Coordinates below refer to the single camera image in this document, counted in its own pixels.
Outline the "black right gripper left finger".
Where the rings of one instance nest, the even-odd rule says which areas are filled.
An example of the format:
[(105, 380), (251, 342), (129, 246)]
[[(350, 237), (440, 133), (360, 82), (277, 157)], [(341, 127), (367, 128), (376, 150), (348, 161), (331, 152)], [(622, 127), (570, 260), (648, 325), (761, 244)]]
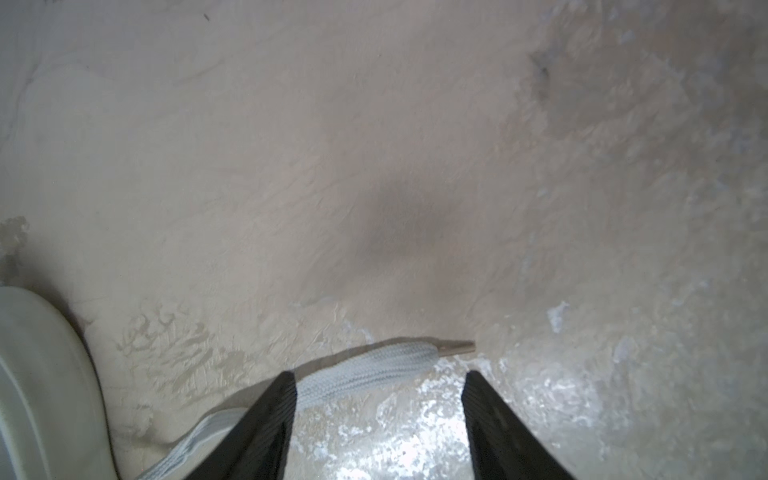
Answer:
[(280, 373), (188, 480), (282, 480), (297, 405), (295, 375)]

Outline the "white shoelace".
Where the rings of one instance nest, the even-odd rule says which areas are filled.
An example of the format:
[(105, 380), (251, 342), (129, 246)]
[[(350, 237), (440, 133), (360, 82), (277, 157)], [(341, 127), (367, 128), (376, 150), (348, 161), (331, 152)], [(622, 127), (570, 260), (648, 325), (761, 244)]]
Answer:
[[(338, 361), (325, 358), (314, 366), (305, 364), (298, 374), (296, 409), (331, 403), (371, 389), (409, 380), (432, 368), (441, 357), (474, 352), (473, 341), (406, 339), (380, 346), (366, 345), (360, 353), (347, 351)], [(248, 408), (217, 408), (183, 435), (157, 463), (139, 475), (141, 479), (169, 479), (187, 464), (195, 452), (218, 439), (240, 422)]]

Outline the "white sneaker shoe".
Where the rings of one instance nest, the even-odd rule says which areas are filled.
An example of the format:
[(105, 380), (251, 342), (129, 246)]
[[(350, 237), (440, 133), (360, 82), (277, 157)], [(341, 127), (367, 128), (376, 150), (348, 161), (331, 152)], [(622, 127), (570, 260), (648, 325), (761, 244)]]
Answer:
[(118, 476), (84, 343), (53, 305), (17, 287), (1, 290), (1, 476)]

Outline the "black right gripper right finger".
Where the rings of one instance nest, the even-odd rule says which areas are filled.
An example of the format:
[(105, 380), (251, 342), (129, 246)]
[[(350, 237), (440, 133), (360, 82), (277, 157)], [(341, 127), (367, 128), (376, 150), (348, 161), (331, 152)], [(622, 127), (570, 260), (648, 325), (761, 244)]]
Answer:
[(476, 479), (574, 479), (480, 372), (466, 374), (461, 400)]

